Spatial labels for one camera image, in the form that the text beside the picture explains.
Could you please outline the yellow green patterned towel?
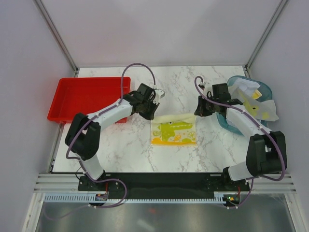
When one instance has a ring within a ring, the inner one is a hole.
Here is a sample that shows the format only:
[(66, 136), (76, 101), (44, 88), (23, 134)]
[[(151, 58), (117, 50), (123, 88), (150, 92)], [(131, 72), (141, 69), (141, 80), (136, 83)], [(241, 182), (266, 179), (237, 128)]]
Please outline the yellow green patterned towel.
[(151, 144), (191, 146), (197, 144), (197, 116), (191, 113), (155, 117), (151, 121)]

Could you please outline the grey towel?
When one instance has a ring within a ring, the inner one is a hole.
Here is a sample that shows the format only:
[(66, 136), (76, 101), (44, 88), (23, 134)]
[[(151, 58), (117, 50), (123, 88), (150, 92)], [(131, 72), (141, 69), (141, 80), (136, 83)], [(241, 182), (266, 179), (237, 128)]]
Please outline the grey towel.
[(276, 113), (276, 105), (273, 100), (259, 102), (254, 100), (251, 95), (246, 94), (235, 85), (228, 88), (233, 99), (238, 99), (242, 102), (245, 109), (256, 119), (264, 121), (277, 121), (279, 119)]

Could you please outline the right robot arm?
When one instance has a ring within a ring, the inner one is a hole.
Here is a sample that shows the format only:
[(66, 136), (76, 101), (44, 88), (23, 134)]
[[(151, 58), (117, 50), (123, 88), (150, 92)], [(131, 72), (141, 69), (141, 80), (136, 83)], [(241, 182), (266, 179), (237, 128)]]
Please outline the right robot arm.
[(218, 113), (231, 121), (248, 140), (245, 161), (224, 168), (221, 186), (233, 190), (239, 180), (263, 177), (281, 181), (287, 168), (285, 136), (281, 131), (272, 131), (249, 114), (239, 99), (232, 99), (226, 83), (213, 85), (207, 95), (204, 85), (195, 85), (198, 92), (196, 116), (206, 117)]

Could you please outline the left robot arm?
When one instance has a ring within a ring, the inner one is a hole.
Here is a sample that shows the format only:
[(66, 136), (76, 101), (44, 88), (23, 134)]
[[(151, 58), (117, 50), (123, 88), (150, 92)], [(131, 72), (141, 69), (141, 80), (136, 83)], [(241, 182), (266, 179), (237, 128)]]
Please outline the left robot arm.
[(165, 91), (140, 84), (139, 88), (121, 96), (113, 104), (104, 109), (84, 115), (78, 113), (73, 118), (65, 144), (68, 146), (67, 159), (76, 159), (89, 177), (89, 185), (94, 190), (102, 190), (106, 179), (102, 176), (104, 169), (99, 163), (97, 151), (99, 149), (100, 134), (110, 125), (120, 119), (139, 114), (146, 120), (153, 120), (160, 100)]

